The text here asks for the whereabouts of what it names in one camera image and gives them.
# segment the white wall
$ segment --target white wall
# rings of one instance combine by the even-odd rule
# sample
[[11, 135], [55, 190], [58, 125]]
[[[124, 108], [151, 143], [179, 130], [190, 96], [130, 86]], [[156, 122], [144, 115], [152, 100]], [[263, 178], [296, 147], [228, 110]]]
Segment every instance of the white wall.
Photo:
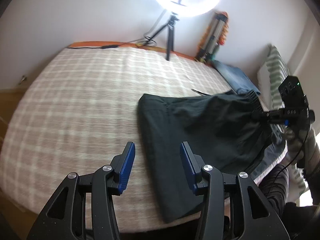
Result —
[[[241, 67], [252, 79], [267, 43], [289, 61], [308, 14], [303, 0], [221, 0], [217, 9], [230, 17], [227, 42], [217, 59]], [[139, 38], [161, 11], [155, 0], [13, 0], [0, 18], [0, 89], [14, 87], [22, 75], [30, 83], [75, 41]], [[182, 18], [176, 25], [175, 50], [195, 55], [211, 16]], [[156, 41], [165, 47], [165, 33]]]
[[295, 53], [302, 55], [302, 61], [294, 72], [298, 76], [303, 92], [307, 95], [309, 106], [316, 113], [316, 121], [313, 127], [316, 133], [320, 132], [320, 26], [315, 17], [310, 14], [308, 17], [309, 43], [305, 42], [305, 37], [301, 37], [301, 42]]

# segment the green striped blanket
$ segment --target green striped blanket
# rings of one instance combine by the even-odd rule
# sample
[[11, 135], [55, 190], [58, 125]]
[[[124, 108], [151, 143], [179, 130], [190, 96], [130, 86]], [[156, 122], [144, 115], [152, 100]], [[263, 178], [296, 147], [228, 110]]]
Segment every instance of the green striped blanket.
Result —
[[275, 46], [272, 46], [270, 49], [266, 65], [270, 76], [272, 109], [276, 110], [284, 106], [278, 91], [278, 87], [281, 85], [284, 79], [290, 75], [290, 72]]

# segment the bed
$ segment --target bed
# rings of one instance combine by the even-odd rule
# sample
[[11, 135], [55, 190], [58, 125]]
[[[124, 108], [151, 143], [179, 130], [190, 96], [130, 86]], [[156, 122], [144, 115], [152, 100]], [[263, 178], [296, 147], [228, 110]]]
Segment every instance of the bed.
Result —
[[[114, 197], [120, 232], [166, 228], [198, 218], [199, 213], [170, 224], [162, 221], [136, 114], [143, 93], [197, 96], [191, 89], [216, 94], [231, 87], [214, 68], [181, 54], [172, 54], [168, 62], [162, 52], [130, 46], [64, 49], [30, 86], [9, 124], [0, 154], [1, 189], [14, 202], [39, 213], [68, 173], [92, 173], [133, 141], [136, 157], [128, 187]], [[285, 153], [268, 157], [255, 182]], [[90, 196], [87, 228], [92, 226], [89, 203]]]

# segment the silver screw head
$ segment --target silver screw head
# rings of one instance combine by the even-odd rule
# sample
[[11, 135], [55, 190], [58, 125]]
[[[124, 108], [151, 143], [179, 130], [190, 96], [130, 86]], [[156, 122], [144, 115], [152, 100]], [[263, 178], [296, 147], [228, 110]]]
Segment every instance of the silver screw head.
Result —
[[71, 172], [68, 174], [69, 179], [74, 179], [76, 176], [77, 176], [77, 174], [75, 172]]
[[211, 166], [211, 165], [205, 165], [205, 166], [203, 166], [203, 169], [205, 170], [205, 171], [212, 171], [212, 169], [213, 169], [213, 167]]
[[246, 178], [248, 177], [248, 174], [245, 173], [244, 171], [241, 171], [241, 172], [239, 173], [239, 176], [240, 176], [241, 178], [243, 178], [243, 179], [246, 179]]
[[102, 168], [104, 171], [111, 171], [112, 170], [112, 167], [110, 165], [105, 165], [103, 166]]

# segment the blue gripper pad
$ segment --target blue gripper pad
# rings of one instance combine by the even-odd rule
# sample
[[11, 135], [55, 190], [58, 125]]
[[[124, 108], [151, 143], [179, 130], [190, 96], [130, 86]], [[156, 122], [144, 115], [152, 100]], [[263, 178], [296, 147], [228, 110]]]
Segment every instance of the blue gripper pad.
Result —
[[197, 195], [198, 183], [202, 180], [201, 168], [199, 167], [199, 164], [193, 155], [188, 142], [181, 143], [180, 158], [189, 188], [192, 190], [193, 194]]
[[126, 189], [130, 172], [135, 157], [135, 145], [133, 142], [127, 142], [123, 153], [113, 158], [111, 166], [114, 168], [112, 188], [114, 195], [121, 195]]

